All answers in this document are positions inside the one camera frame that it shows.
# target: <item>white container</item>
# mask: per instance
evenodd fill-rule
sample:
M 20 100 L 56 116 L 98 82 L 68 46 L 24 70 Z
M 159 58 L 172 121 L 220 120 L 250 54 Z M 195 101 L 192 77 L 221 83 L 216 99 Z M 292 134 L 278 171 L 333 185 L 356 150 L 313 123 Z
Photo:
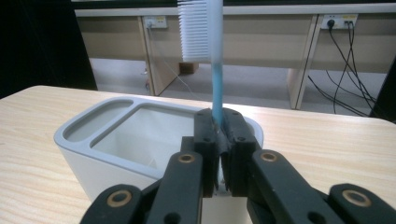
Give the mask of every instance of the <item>white container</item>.
M 93 201 L 118 184 L 144 189 L 163 177 L 182 136 L 193 136 L 202 108 L 118 97 L 94 105 L 62 125 L 54 140 Z M 245 118 L 262 146 L 260 125 Z M 205 199 L 202 223 L 245 223 L 246 199 Z

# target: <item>wooden table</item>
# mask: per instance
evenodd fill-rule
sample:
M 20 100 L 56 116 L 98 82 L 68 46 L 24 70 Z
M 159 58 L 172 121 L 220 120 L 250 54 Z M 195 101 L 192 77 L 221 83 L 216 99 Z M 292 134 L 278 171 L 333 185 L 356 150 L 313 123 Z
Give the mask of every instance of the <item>wooden table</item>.
M 0 223 L 79 223 L 91 202 L 53 141 L 55 131 L 117 93 L 37 86 L 0 100 Z M 147 97 L 183 105 L 196 102 Z M 356 118 L 225 105 L 256 120 L 264 147 L 281 152 L 316 189 L 352 183 L 396 207 L 396 126 Z

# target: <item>black cable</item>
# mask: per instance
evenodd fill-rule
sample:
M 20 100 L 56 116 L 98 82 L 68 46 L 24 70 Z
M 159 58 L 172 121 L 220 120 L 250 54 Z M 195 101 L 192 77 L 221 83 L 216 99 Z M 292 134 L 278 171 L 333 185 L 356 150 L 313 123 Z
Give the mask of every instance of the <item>black cable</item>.
M 347 58 L 345 59 L 343 52 L 341 51 L 340 47 L 338 46 L 337 42 L 335 41 L 334 37 L 332 36 L 332 29 L 329 29 L 329 32 L 330 32 L 330 36 L 332 37 L 332 41 L 333 41 L 334 44 L 337 46 L 337 48 L 340 50 L 340 53 L 341 53 L 341 55 L 342 55 L 344 61 L 346 62 L 346 66 L 344 67 L 344 71 L 343 71 L 343 74 L 341 75 L 340 81 L 338 82 L 338 84 L 335 84 L 335 85 L 337 86 L 337 88 L 335 89 L 335 93 L 334 93 L 334 97 L 333 97 L 333 101 L 332 101 L 332 109 L 333 109 L 333 111 L 334 111 L 334 114 L 336 114 L 336 111 L 335 111 L 335 100 L 337 99 L 338 90 L 340 89 L 341 82 L 343 81 L 344 75 L 345 75 L 346 70 L 347 70 L 349 58 L 350 58 L 350 56 L 351 56 L 351 49 L 352 49 L 352 46 L 350 45 L 350 43 L 351 43 L 351 36 L 350 36 L 350 33 L 349 33 L 349 52 L 348 52 Z
M 320 92 L 320 94 L 322 94 L 326 99 L 328 99 L 328 100 L 330 100 L 330 101 L 335 101 L 335 102 L 336 102 L 338 105 L 340 105 L 341 107 L 345 108 L 346 110 L 349 110 L 350 112 L 352 112 L 352 113 L 354 113 L 354 114 L 356 114 L 356 115 L 358 115 L 358 116 L 367 117 L 366 114 L 364 114 L 363 112 L 359 111 L 358 109 L 353 108 L 352 106 L 347 105 L 346 103 L 344 103 L 344 102 L 342 102 L 342 101 L 340 101 L 340 100 L 337 100 L 337 99 L 334 99 L 333 97 L 331 97 L 330 94 L 328 94 L 327 92 L 323 91 L 323 90 L 314 82 L 314 80 L 313 80 L 310 76 L 308 76 L 308 79 L 312 82 L 312 84 L 313 84 L 314 87 Z
M 334 85 L 337 85 L 337 83 L 335 83 L 335 81 L 332 79 L 332 76 L 330 76 L 330 73 L 329 73 L 328 70 L 326 70 L 326 74 L 327 74 L 327 76 L 329 77 L 329 80 L 330 80 Z M 358 94 L 356 94 L 355 92 L 352 92 L 352 91 L 348 91 L 348 90 L 344 89 L 344 88 L 341 87 L 341 86 L 340 86 L 340 89 L 343 90 L 343 91 L 345 91 L 345 92 L 347 92 L 347 93 L 349 93 L 349 94 L 351 94 L 351 95 L 354 95 L 354 96 L 356 96 L 356 97 L 363 98 L 361 95 L 358 95 Z
M 355 85 L 355 87 L 362 93 L 362 94 L 367 94 L 367 92 L 365 92 L 364 90 L 361 89 L 361 87 L 358 86 L 358 84 L 356 84 L 355 80 L 352 78 L 352 76 L 349 74 L 349 72 L 346 72 L 347 75 L 349 76 L 349 79 L 352 81 L 352 83 Z M 371 101 L 373 101 L 375 103 L 376 99 L 374 97 L 372 97 L 372 99 L 370 99 Z
M 364 100 L 366 101 L 367 105 L 370 106 L 370 108 L 373 110 L 372 105 L 370 104 L 370 102 L 369 102 L 368 99 L 366 98 L 366 94 L 367 94 L 367 96 L 370 98 L 371 101 L 373 101 L 373 97 L 372 97 L 371 94 L 367 91 L 367 89 L 366 89 L 366 87 L 364 86 L 364 84 L 361 82 L 361 79 L 359 78 L 359 75 L 358 75 L 358 70 L 357 70 L 357 68 L 356 68 L 355 55 L 354 55 L 353 48 L 352 48 L 352 45 L 353 45 L 353 38 L 355 37 L 355 25 L 353 24 L 352 21 L 347 23 L 347 29 L 348 29 L 348 32 L 349 32 L 349 36 L 350 36 L 350 26 L 349 26 L 350 24 L 352 24 L 352 40 L 349 38 L 349 46 L 350 46 L 350 50 L 351 50 L 351 52 L 352 52 L 352 63 L 353 63 L 354 71 L 355 71 L 355 76 L 356 76 L 356 78 L 357 78 L 358 81 L 359 81 L 359 86 L 361 87 L 361 94 L 362 94 Z

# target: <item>electrical socket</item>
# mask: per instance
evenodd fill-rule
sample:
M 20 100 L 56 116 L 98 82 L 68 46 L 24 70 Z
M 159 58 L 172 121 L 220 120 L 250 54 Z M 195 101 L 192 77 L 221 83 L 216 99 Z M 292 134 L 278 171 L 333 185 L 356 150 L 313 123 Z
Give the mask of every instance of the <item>electrical socket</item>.
M 352 21 L 353 25 L 356 26 L 356 20 L 358 19 L 358 14 L 330 14 L 324 15 L 323 22 L 320 28 L 329 29 L 327 22 L 330 20 L 334 20 L 333 29 L 347 29 L 346 21 Z
M 168 28 L 165 16 L 145 16 L 143 21 L 146 28 Z

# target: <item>wire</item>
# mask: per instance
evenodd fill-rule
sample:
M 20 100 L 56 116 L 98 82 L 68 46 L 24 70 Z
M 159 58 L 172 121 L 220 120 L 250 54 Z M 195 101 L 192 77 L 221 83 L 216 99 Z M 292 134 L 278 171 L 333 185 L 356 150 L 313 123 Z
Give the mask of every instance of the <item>wire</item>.
M 327 74 L 327 76 L 329 77 L 329 80 L 330 80 L 332 83 L 334 83 L 334 85 L 337 85 L 337 83 L 332 79 L 332 76 L 330 76 L 330 73 L 329 73 L 328 70 L 326 70 L 326 74 Z M 347 93 L 349 93 L 349 94 L 352 94 L 352 95 L 354 95 L 354 96 L 356 96 L 356 97 L 363 98 L 361 95 L 358 95 L 357 93 L 352 92 L 352 91 L 348 91 L 348 90 L 344 89 L 344 88 L 341 87 L 341 86 L 340 86 L 340 89 L 343 90 L 343 91 L 345 91 L 345 92 L 347 92 Z
M 358 74 L 358 72 L 357 72 L 357 68 L 356 68 L 355 55 L 354 55 L 354 51 L 353 51 L 353 42 L 354 42 L 354 39 L 355 39 L 355 26 L 354 26 L 353 22 L 350 21 L 350 22 L 347 23 L 347 27 L 348 27 L 348 39 L 349 39 L 349 51 L 348 51 L 347 58 L 344 56 L 344 53 L 341 51 L 340 47 L 338 46 L 337 42 L 335 41 L 335 39 L 334 39 L 334 37 L 333 37 L 333 35 L 332 35 L 332 29 L 329 29 L 329 33 L 330 33 L 330 36 L 331 36 L 331 38 L 332 38 L 332 41 L 333 41 L 334 45 L 337 47 L 338 51 L 340 52 L 340 54 L 341 54 L 341 56 L 342 56 L 344 62 L 346 63 L 346 66 L 345 66 L 344 71 L 343 71 L 343 75 L 341 76 L 341 79 L 340 79 L 339 83 L 336 84 L 336 85 L 337 85 L 337 89 L 336 89 L 335 94 L 334 94 L 334 97 L 333 97 L 333 99 L 334 99 L 334 101 L 333 101 L 334 113 L 336 113 L 336 112 L 335 112 L 335 99 L 336 99 L 336 95 L 337 95 L 338 90 L 341 88 L 340 85 L 341 85 L 341 82 L 342 82 L 342 80 L 343 80 L 343 78 L 344 78 L 345 71 L 347 70 L 347 68 L 349 68 L 350 72 L 352 72 L 352 74 L 355 76 L 355 78 L 357 79 L 357 81 L 358 81 L 358 83 L 359 83 L 359 86 L 358 86 L 358 84 L 356 84 L 356 82 L 353 80 L 353 78 L 352 78 L 352 76 L 349 74 L 349 72 L 346 71 L 347 74 L 348 74 L 348 76 L 349 76 L 349 78 L 350 78 L 350 80 L 354 83 L 354 85 L 358 88 L 358 90 L 361 91 L 361 98 L 365 100 L 366 104 L 367 104 L 367 105 L 372 109 L 372 111 L 373 111 L 373 106 L 371 105 L 370 102 L 372 102 L 372 103 L 375 104 L 376 99 L 367 91 L 367 88 L 366 88 L 366 87 L 364 86 L 364 84 L 362 83 L 362 81 L 361 81 L 361 79 L 360 79 L 360 77 L 359 77 L 359 74 Z M 352 59 L 352 65 L 353 65 L 353 67 L 349 64 L 349 58 L 350 58 L 350 57 L 351 57 L 351 59 Z
M 323 90 L 314 82 L 314 80 L 312 79 L 312 77 L 308 76 L 308 78 L 309 78 L 309 80 L 312 82 L 312 84 L 314 85 L 314 87 L 315 87 L 315 88 L 320 92 L 320 94 L 322 94 L 326 99 L 328 99 L 328 100 L 330 100 L 330 101 L 332 101 L 332 102 L 336 102 L 336 103 L 337 103 L 338 105 L 340 105 L 341 107 L 343 107 L 343 108 L 345 108 L 345 109 L 351 111 L 352 113 L 354 113 L 354 114 L 356 114 L 356 115 L 358 115 L 358 116 L 361 116 L 361 117 L 367 117 L 367 116 L 368 116 L 367 114 L 365 114 L 365 113 L 359 111 L 358 109 L 356 109 L 356 108 L 354 108 L 354 107 L 352 107 L 352 106 L 350 106 L 350 105 L 348 105 L 348 104 L 346 104 L 346 103 L 344 103 L 344 102 L 342 102 L 342 101 L 340 101 L 340 100 L 334 99 L 332 96 L 330 96 L 329 93 L 323 91 Z
M 154 38 L 154 34 L 151 32 L 151 25 L 148 26 L 148 35 L 150 37 L 150 42 L 153 43 L 153 45 L 155 46 L 155 48 L 158 50 L 158 52 L 160 53 L 160 56 L 163 60 L 163 62 L 165 63 L 165 65 L 169 68 L 169 70 L 176 76 L 176 78 L 181 81 L 181 83 L 184 84 L 184 86 L 186 86 L 187 90 L 190 92 L 190 94 L 195 97 L 198 100 L 204 101 L 205 99 L 199 97 L 198 95 L 196 95 L 190 88 L 190 86 L 183 81 L 183 79 L 181 79 L 181 77 L 178 75 L 178 73 L 171 67 L 171 65 L 169 65 L 168 61 L 165 60 L 165 57 L 163 56 L 163 51 L 160 48 L 160 46 L 157 45 L 155 38 Z

